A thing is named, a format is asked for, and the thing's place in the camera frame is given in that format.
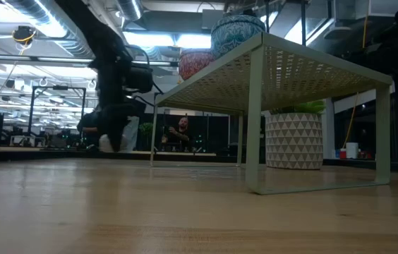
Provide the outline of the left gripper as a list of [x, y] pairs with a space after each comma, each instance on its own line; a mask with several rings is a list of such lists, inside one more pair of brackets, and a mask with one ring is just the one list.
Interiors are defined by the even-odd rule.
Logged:
[[97, 113], [98, 127], [106, 134], [105, 148], [107, 152], [119, 152], [123, 144], [123, 129], [128, 124], [129, 116], [137, 116], [138, 109], [127, 102], [112, 104]]

